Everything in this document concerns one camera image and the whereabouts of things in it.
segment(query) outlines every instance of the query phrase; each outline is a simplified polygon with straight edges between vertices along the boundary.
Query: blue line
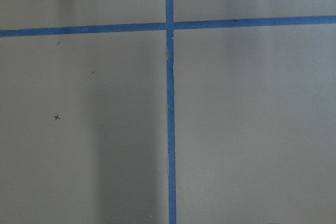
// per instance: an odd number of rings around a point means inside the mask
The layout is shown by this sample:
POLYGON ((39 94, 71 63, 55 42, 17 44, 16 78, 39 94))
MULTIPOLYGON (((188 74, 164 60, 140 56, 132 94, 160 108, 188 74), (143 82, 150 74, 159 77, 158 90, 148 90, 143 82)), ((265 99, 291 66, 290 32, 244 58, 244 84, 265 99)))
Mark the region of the blue line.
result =
POLYGON ((115 33, 123 31, 156 31, 165 29, 166 29, 165 23, 33 28, 33 29, 20 29, 20 30, 0 30, 0 37, 57 35, 57 34, 95 34, 95 33, 115 33))
POLYGON ((169 224, 176 224, 175 111, 174 111, 174 3, 166 0, 167 106, 169 158, 169 224))
POLYGON ((250 27, 250 26, 288 26, 288 25, 313 25, 336 24, 336 16, 310 16, 310 17, 285 17, 285 18, 252 18, 208 20, 193 22, 175 22, 174 29, 200 29, 224 27, 250 27))

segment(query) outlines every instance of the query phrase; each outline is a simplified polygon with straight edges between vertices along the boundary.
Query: blue tape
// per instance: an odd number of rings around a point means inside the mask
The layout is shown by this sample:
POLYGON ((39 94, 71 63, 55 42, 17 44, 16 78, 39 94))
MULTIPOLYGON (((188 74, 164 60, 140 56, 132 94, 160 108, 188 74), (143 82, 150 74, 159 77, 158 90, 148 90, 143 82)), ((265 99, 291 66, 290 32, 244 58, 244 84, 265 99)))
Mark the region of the blue tape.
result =
POLYGON ((166 45, 168 60, 167 107, 168 107, 168 158, 169 158, 169 224, 176 224, 176 176, 175 176, 175 112, 174 112, 174 3, 166 0, 166 45))
POLYGON ((313 25, 336 24, 336 16, 310 16, 310 17, 285 17, 285 18, 252 18, 228 19, 193 22, 175 22, 174 29, 200 29, 224 27, 250 27, 250 26, 288 26, 288 25, 313 25))
POLYGON ((34 29, 20 29, 20 30, 0 30, 0 37, 57 35, 57 34, 96 34, 96 33, 115 33, 123 31, 156 31, 165 29, 166 29, 165 23, 75 26, 75 27, 34 28, 34 29))

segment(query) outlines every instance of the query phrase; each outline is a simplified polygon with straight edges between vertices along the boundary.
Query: horizontal blue tape strip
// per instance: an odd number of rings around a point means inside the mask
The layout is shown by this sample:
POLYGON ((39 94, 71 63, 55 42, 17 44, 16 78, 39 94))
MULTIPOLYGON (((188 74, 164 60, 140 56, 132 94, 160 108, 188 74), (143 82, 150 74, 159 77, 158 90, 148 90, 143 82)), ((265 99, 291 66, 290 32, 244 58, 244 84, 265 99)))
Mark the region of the horizontal blue tape strip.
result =
POLYGON ((0 37, 57 35, 57 34, 95 34, 95 33, 116 33, 123 31, 156 31, 156 30, 166 30, 166 23, 0 30, 0 37))
POLYGON ((285 18, 252 18, 228 19, 193 22, 175 22, 174 29, 249 27, 249 26, 287 26, 309 24, 336 24, 336 16, 285 17, 285 18))

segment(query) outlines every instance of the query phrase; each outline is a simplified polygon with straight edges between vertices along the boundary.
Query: gray floor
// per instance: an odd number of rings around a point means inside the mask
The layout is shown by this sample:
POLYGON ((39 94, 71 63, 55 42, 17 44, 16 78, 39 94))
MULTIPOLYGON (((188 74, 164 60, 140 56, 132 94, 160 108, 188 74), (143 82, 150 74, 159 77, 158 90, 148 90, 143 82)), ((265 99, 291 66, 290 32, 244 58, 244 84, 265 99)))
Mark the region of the gray floor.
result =
MULTIPOLYGON (((165 22, 165 0, 0 5, 0 29, 165 22)), ((335 14, 174 0, 175 21, 335 14)), ((335 32, 175 31, 177 223, 336 222, 335 32)), ((0 223, 169 222, 165 31, 0 38, 0 55, 0 223)))

